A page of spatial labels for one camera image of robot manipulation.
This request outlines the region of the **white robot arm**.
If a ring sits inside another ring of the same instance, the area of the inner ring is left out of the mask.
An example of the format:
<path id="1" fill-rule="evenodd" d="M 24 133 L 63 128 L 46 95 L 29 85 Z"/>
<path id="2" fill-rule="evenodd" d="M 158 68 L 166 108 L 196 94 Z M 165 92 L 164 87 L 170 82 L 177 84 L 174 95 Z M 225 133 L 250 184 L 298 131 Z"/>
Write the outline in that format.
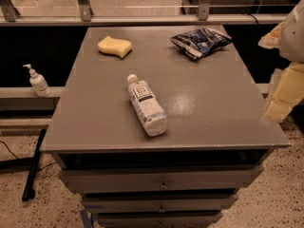
<path id="1" fill-rule="evenodd" d="M 284 70 L 274 71 L 262 114 L 262 121 L 267 124 L 281 123 L 304 99 L 304 0 L 258 45 L 277 48 L 279 55 L 290 61 Z"/>

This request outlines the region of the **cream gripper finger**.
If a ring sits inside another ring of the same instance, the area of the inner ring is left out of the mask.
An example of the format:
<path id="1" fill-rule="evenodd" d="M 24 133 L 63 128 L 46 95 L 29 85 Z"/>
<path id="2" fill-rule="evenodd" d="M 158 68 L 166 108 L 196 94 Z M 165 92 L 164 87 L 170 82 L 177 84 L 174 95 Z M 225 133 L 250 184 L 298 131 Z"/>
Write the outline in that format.
<path id="1" fill-rule="evenodd" d="M 280 23 L 275 26 L 269 33 L 262 36 L 258 41 L 258 45 L 262 48 L 267 49 L 279 48 L 282 26 L 283 23 Z"/>
<path id="2" fill-rule="evenodd" d="M 261 120 L 281 123 L 304 99 L 304 64 L 291 62 L 284 70 L 276 68 L 269 83 Z"/>

